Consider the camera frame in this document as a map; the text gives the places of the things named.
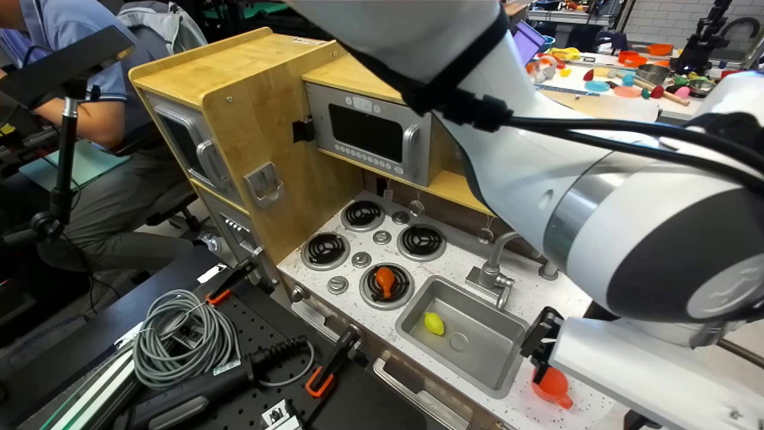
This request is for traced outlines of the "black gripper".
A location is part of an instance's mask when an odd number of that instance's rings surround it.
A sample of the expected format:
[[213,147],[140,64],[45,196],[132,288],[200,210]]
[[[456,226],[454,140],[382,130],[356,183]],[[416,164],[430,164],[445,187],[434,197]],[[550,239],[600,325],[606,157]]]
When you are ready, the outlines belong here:
[[556,308],[544,305],[521,341],[521,356],[535,365],[535,382],[539,382],[550,371],[550,357],[559,339],[562,325],[564,314]]

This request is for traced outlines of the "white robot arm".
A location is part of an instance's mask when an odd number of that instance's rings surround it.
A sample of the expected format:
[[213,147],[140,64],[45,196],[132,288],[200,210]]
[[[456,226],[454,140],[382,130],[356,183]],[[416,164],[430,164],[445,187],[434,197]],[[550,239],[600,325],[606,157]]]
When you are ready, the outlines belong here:
[[700,114],[596,118],[539,93],[502,0],[286,0],[456,138],[478,197],[602,319],[542,361],[674,430],[761,430],[761,393],[693,361],[764,314],[761,89],[726,77]]

